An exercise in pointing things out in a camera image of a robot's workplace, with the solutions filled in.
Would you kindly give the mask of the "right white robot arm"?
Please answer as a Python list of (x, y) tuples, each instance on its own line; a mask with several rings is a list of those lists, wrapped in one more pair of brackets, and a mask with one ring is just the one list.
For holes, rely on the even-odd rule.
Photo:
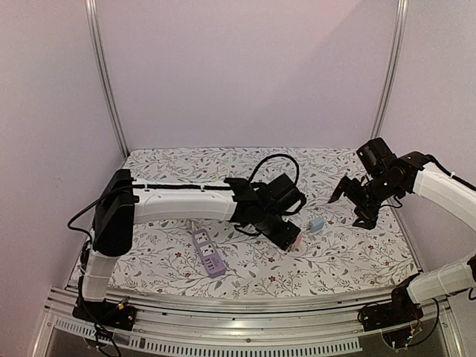
[[(475, 229), (475, 186), (447, 170), (434, 156), (418, 151), (397, 156), (383, 138), (369, 140), (356, 154), (367, 179), (344, 176), (329, 198), (333, 203), (344, 196), (353, 203), (353, 226), (375, 228), (385, 201), (411, 194)], [(391, 292), (385, 318), (390, 324), (400, 324), (415, 314), (421, 303), (474, 287), (475, 253), (468, 253), (453, 263), (415, 274), (400, 283)]]

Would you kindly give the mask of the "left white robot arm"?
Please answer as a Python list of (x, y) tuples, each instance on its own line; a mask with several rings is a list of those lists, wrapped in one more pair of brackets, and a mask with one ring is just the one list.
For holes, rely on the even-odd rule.
[[(264, 236), (283, 251), (298, 240), (300, 229), (288, 218), (299, 213), (306, 195), (298, 179), (285, 173), (269, 183), (248, 178), (225, 178), (217, 183), (162, 183), (138, 180), (128, 169), (110, 179), (99, 198), (72, 216), (67, 227), (86, 233), (90, 249), (79, 283), (82, 311), (95, 323), (111, 315), (103, 301), (115, 264), (132, 247), (133, 228), (166, 219), (212, 219), (230, 222), (248, 237)], [(94, 211), (93, 230), (74, 223)]]

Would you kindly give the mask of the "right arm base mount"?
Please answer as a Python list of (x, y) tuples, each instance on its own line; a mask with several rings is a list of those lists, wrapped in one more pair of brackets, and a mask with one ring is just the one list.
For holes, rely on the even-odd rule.
[(421, 307), (415, 304), (407, 294), (392, 294), (390, 302), (364, 305), (358, 311), (357, 320), (364, 331), (368, 332), (418, 321), (422, 317)]

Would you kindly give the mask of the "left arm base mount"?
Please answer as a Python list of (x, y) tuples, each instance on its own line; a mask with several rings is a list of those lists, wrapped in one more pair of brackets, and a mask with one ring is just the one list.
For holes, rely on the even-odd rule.
[(138, 310), (124, 300), (111, 303), (106, 300), (90, 302), (78, 298), (72, 315), (104, 327), (132, 331), (137, 313)]

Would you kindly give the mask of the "purple power strip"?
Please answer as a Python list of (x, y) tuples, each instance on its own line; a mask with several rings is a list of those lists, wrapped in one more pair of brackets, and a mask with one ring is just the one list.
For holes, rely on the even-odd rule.
[(223, 275), (226, 272), (225, 264), (216, 249), (216, 245), (210, 238), (207, 230), (193, 231), (192, 241), (200, 259), (204, 263), (205, 270), (210, 278)]

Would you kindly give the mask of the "pink plug adapter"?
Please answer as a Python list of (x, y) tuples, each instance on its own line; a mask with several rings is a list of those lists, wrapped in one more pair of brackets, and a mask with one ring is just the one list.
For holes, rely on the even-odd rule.
[(292, 245), (289, 247), (289, 252), (293, 252), (293, 251), (298, 250), (301, 241), (302, 241), (302, 235), (299, 234), (299, 235), (296, 237), (296, 240), (295, 240), (295, 241), (292, 243)]

